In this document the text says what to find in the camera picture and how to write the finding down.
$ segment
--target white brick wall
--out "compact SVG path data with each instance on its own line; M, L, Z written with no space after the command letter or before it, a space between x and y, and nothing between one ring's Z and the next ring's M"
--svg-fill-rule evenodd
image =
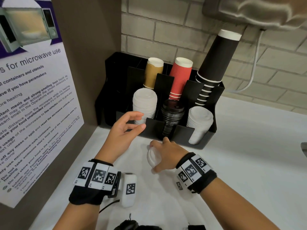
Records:
M223 83L244 87L251 75L256 27L205 17L204 0L122 0L122 51L173 63L186 57L198 69L220 29L242 33ZM223 96L307 115L307 21L294 31L263 34L254 82Z

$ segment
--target red paper cup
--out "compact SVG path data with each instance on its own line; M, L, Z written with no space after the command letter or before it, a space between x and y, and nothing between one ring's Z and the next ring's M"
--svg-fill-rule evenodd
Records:
M174 77L171 89L170 99L179 100L187 80L189 80L192 71L193 61L177 57L172 67L170 76Z

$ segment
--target black cup organizer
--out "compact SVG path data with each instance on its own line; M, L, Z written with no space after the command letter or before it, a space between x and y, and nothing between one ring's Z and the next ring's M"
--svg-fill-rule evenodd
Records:
M147 59L122 52L115 52L106 61L106 82L95 102L98 125L110 128L127 111L132 111L132 98L136 90L143 88ZM157 109L154 119L146 119L146 128L140 136L162 140L164 122L162 119L161 105L169 98L174 77L169 76L171 64L164 63L162 74L157 74L154 91L158 96ZM185 106L185 114L170 134L170 140L179 145L196 149L203 149L216 132L215 105L224 91L221 82L212 92L204 106L213 113L214 121L209 131L203 136L197 145L189 143L194 128L186 127L189 109L195 106L195 102L204 86L195 81L196 70L192 70L187 81L180 102Z

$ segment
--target poster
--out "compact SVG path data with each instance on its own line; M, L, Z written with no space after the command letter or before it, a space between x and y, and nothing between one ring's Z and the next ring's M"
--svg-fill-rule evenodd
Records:
M51 0L0 0L0 202L15 207L84 121Z

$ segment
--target stack of black cups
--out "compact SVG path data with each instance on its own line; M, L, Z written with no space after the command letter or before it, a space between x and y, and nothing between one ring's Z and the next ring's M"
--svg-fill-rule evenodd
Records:
M220 30L195 77L204 87L195 104L205 106L213 88L219 86L239 44L241 34Z
M185 107L177 100L167 99L164 101L161 112L165 122L162 136L169 137L174 126L178 125L185 113Z

